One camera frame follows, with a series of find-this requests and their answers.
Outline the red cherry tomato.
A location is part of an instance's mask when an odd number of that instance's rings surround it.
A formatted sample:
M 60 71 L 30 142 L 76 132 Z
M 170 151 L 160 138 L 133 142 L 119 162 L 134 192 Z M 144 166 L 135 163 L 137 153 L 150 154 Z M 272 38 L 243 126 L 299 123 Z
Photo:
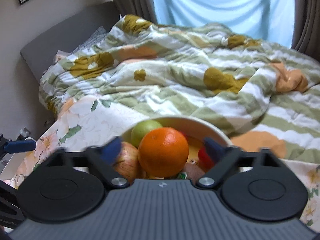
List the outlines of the red cherry tomato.
M 205 171 L 210 170 L 215 165 L 215 163 L 207 154 L 205 147 L 202 147 L 199 149 L 198 159 L 199 159 L 199 166 Z

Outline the large wrinkled yellow apple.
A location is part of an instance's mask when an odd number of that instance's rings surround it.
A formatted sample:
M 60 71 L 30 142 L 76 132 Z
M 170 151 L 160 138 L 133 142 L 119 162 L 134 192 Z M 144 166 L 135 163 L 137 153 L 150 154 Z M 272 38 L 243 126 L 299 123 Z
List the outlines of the large wrinkled yellow apple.
M 142 175 L 142 169 L 138 161 L 138 149 L 129 142 L 121 143 L 121 150 L 117 156 L 113 168 L 129 183 Z

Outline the brown kiwi with sticker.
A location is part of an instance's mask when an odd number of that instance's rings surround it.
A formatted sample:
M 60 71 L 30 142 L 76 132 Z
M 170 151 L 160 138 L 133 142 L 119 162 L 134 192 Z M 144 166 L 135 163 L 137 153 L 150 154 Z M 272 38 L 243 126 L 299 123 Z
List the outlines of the brown kiwi with sticker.
M 186 163 L 184 168 L 177 175 L 178 179 L 190 179 L 192 181 L 199 180 L 205 172 L 195 164 Z

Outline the green apple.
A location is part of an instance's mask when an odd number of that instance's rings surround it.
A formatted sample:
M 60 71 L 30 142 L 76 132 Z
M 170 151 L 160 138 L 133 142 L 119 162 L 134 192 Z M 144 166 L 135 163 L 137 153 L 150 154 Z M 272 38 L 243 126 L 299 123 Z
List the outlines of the green apple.
M 144 120 L 137 123 L 131 131 L 131 144 L 135 147 L 138 147 L 146 134 L 154 129 L 162 127 L 162 124 L 156 120 Z

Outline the large orange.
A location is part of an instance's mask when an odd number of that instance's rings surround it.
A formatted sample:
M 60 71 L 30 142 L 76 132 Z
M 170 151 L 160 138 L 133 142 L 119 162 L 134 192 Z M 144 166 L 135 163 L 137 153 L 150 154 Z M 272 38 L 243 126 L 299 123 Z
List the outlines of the large orange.
M 144 136 L 138 148 L 143 170 L 154 177 L 167 178 L 178 174 L 189 157 L 185 136 L 171 127 L 154 129 Z

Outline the floral white tablecloth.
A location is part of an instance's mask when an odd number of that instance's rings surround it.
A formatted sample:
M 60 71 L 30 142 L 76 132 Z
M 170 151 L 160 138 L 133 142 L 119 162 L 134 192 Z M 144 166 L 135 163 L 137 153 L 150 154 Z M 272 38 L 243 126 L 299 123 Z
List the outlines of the floral white tablecloth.
M 12 158 L 11 172 L 4 181 L 18 188 L 36 165 L 59 146 L 77 151 L 102 145 L 146 120 L 142 111 L 105 97 L 85 96 L 69 100 L 60 116 L 37 141 L 36 149 L 22 158 Z M 210 126 L 221 130 L 231 142 L 247 151 L 270 148 L 305 184 L 310 199 L 302 221 L 319 230 L 319 98 L 297 92 L 277 94 L 266 110 L 250 121 L 244 107 L 233 100 L 216 99 L 212 107 L 193 105 L 189 114 L 181 114 L 172 103 L 161 106 L 157 118 L 165 125 L 183 126 L 192 137 L 201 137 Z

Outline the cream bowl with yellow cartoon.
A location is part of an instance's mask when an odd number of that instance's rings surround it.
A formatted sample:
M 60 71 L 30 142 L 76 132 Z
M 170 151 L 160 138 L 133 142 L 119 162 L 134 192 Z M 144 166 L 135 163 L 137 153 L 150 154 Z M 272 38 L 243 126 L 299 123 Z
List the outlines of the cream bowl with yellow cartoon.
M 219 129 L 201 120 L 166 116 L 140 121 L 123 133 L 114 168 L 129 182 L 138 178 L 196 181 L 215 165 L 204 149 L 206 137 L 221 146 L 232 144 Z

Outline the floral striped quilt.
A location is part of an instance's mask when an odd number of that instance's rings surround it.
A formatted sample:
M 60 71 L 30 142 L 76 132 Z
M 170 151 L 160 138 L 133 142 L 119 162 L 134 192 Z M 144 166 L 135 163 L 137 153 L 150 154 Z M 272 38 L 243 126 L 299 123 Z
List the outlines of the floral striped quilt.
M 40 102 L 53 113 L 93 95 L 147 116 L 207 121 L 244 147 L 319 163 L 319 63 L 219 23 L 189 28 L 126 15 L 51 65 Z

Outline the grey bed headboard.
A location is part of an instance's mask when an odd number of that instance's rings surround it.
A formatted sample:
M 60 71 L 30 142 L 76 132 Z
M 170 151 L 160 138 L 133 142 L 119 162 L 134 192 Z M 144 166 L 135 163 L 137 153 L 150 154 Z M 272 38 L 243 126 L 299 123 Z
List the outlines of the grey bed headboard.
M 40 81 L 58 50 L 71 52 L 84 43 L 100 26 L 110 31 L 120 13 L 113 2 L 93 5 L 63 20 L 26 44 L 21 56 Z

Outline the patterned grey pillow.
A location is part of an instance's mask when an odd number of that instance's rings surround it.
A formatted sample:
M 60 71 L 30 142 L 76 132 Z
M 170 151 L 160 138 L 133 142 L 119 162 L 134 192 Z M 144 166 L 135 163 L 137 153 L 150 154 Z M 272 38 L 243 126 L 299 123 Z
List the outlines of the patterned grey pillow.
M 107 31 L 103 26 L 100 26 L 84 43 L 78 45 L 72 53 L 87 49 L 96 43 L 99 43 L 105 39 Z

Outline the right brown curtain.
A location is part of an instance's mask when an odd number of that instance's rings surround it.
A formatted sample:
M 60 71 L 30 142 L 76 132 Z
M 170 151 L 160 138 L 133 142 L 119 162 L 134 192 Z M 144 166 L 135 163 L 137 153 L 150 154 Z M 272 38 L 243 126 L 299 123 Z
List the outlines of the right brown curtain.
M 319 61 L 319 0 L 295 0 L 292 48 Z

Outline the light blue window sheet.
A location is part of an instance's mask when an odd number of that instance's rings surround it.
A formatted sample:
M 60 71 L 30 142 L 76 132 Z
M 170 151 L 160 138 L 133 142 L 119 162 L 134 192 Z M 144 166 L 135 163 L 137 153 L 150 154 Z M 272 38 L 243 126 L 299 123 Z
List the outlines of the light blue window sheet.
M 157 22 L 200 27 L 218 22 L 232 31 L 291 47 L 295 0 L 153 0 Z

